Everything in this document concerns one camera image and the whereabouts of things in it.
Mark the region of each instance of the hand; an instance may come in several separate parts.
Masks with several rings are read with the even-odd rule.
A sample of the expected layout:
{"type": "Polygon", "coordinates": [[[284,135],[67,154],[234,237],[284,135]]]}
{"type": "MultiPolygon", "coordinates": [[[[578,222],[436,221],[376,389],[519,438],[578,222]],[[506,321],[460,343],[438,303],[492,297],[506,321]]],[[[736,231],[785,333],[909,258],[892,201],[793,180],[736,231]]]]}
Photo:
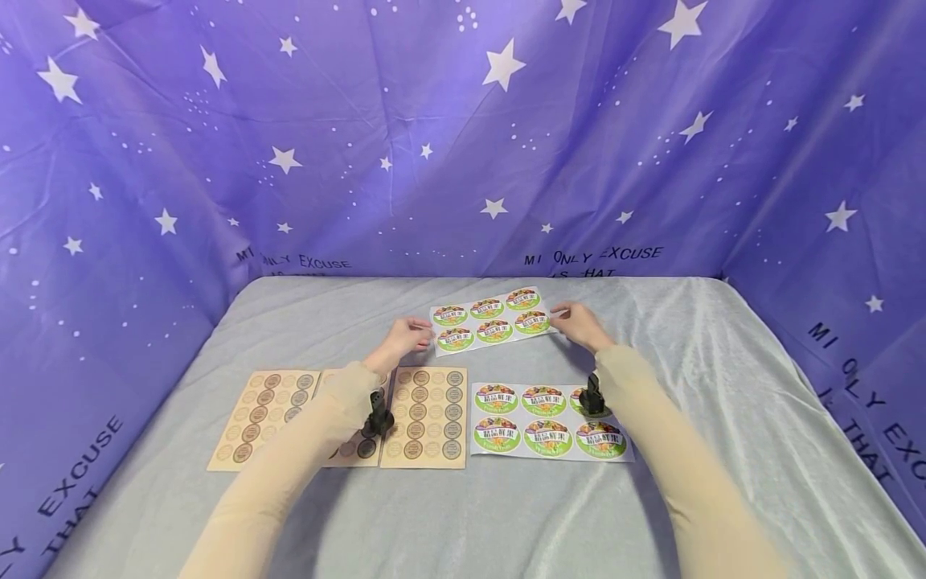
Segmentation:
{"type": "Polygon", "coordinates": [[[428,349],[434,338],[431,323],[421,318],[399,318],[383,338],[382,343],[363,360],[364,365],[381,376],[385,376],[399,365],[399,360],[408,352],[428,349]]]}
{"type": "Polygon", "coordinates": [[[614,345],[614,340],[601,327],[594,312],[579,302],[563,302],[550,310],[562,315],[550,318],[550,324],[564,333],[568,339],[583,346],[593,354],[614,345]]]}

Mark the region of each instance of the star-patterned fabric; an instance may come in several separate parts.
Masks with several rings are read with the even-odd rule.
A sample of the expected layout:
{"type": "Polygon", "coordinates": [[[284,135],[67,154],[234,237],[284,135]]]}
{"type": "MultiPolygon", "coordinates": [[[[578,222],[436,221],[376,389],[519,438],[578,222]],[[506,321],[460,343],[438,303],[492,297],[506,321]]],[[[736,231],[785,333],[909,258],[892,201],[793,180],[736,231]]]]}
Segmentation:
{"type": "Polygon", "coordinates": [[[892,10],[8,6],[0,574],[47,566],[262,275],[717,277],[925,536],[926,8],[892,10]]]}

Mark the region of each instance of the light gray tablecloth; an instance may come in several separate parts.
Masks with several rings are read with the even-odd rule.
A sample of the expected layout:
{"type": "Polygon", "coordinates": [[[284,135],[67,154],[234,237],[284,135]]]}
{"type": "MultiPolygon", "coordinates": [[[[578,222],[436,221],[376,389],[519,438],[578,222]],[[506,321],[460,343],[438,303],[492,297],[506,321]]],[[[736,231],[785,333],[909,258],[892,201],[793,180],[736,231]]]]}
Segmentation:
{"type": "MultiPolygon", "coordinates": [[[[926,551],[781,345],[708,279],[265,278],[234,301],[48,576],[175,577],[233,475],[206,472],[258,369],[338,367],[399,315],[537,284],[591,306],[655,366],[717,451],[794,577],[923,577],[926,551]]],[[[471,382],[582,384],[593,359],[560,335],[406,364],[471,382]]],[[[296,504],[270,577],[677,577],[644,460],[469,457],[465,471],[325,470],[296,504]]]]}

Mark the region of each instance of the beige sleeve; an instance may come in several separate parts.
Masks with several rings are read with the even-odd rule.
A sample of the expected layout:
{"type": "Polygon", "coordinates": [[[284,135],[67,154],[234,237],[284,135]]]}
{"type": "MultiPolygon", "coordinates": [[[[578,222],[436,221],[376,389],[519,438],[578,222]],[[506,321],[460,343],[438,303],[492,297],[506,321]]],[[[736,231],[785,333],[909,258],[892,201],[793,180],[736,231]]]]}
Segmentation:
{"type": "Polygon", "coordinates": [[[600,387],[646,459],[669,510],[685,579],[779,579],[784,561],[700,434],[626,346],[595,356],[600,387]]]}
{"type": "Polygon", "coordinates": [[[259,449],[212,511],[180,578],[263,577],[290,509],[325,460],[363,427],[379,381],[352,362],[259,449]]]}

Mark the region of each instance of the fruit sticker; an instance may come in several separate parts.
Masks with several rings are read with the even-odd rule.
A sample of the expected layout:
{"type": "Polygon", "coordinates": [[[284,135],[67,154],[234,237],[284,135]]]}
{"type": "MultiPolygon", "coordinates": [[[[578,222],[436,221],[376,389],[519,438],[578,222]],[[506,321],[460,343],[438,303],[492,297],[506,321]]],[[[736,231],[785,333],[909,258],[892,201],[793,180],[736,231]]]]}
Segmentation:
{"type": "Polygon", "coordinates": [[[527,447],[542,457],[561,457],[572,448],[572,434],[556,421],[534,421],[524,429],[527,447]]]}
{"type": "Polygon", "coordinates": [[[535,416],[557,416],[566,409],[566,397],[552,386],[531,386],[521,395],[521,405],[535,416]]]}
{"type": "Polygon", "coordinates": [[[600,460],[616,459],[627,450],[627,438],[616,427],[590,421],[579,427],[576,442],[585,454],[600,460]]]}
{"type": "Polygon", "coordinates": [[[572,391],[572,394],[569,395],[569,407],[579,412],[582,416],[587,416],[588,418],[604,418],[611,415],[611,409],[605,406],[605,409],[601,414],[586,414],[585,410],[582,408],[582,403],[579,401],[579,394],[584,390],[584,388],[576,388],[572,391]]]}
{"type": "Polygon", "coordinates": [[[489,414],[508,414],[518,407],[518,395],[503,384],[486,384],[476,392],[476,408],[489,414]]]}
{"type": "Polygon", "coordinates": [[[459,352],[472,344],[472,332],[466,328],[444,330],[437,336],[437,346],[447,352],[459,352]]]}
{"type": "Polygon", "coordinates": [[[444,327],[456,326],[466,319],[466,310],[460,306],[444,306],[438,308],[432,317],[444,327]]]}
{"type": "Polygon", "coordinates": [[[481,299],[470,306],[469,315],[476,320],[491,320],[497,318],[504,309],[505,306],[502,305],[501,301],[490,297],[489,299],[481,299]]]}
{"type": "Polygon", "coordinates": [[[504,342],[514,333],[511,324],[504,320],[484,321],[476,330],[476,335],[486,344],[504,342]]]}
{"type": "Polygon", "coordinates": [[[540,334],[550,328],[550,318],[540,310],[525,311],[515,320],[515,327],[522,334],[540,334]]]}
{"type": "Polygon", "coordinates": [[[529,287],[525,287],[508,294],[505,303],[507,303],[509,308],[518,311],[530,309],[540,303],[540,294],[529,287]]]}
{"type": "Polygon", "coordinates": [[[489,452],[511,452],[520,442],[517,424],[501,416],[489,416],[477,422],[472,437],[489,452]]]}

